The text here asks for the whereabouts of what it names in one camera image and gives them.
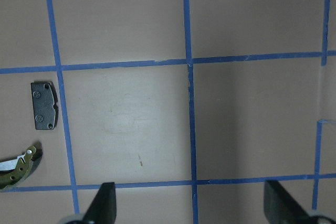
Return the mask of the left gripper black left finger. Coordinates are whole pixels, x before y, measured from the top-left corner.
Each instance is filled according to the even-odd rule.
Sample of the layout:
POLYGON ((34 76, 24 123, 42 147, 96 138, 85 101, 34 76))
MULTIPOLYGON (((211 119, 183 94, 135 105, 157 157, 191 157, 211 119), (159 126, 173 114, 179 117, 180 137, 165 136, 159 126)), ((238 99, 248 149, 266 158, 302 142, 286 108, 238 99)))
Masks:
POLYGON ((114 224, 116 220, 115 183, 103 183, 90 207, 86 211, 84 223, 114 224))

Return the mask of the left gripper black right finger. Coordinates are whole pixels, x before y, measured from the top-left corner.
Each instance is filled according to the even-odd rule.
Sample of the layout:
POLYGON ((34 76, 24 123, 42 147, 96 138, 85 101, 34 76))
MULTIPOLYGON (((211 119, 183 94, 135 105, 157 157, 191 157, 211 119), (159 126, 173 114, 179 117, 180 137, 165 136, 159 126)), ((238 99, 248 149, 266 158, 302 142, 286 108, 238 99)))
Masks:
POLYGON ((313 223, 308 213, 277 180, 264 183, 264 214, 271 224, 313 223))

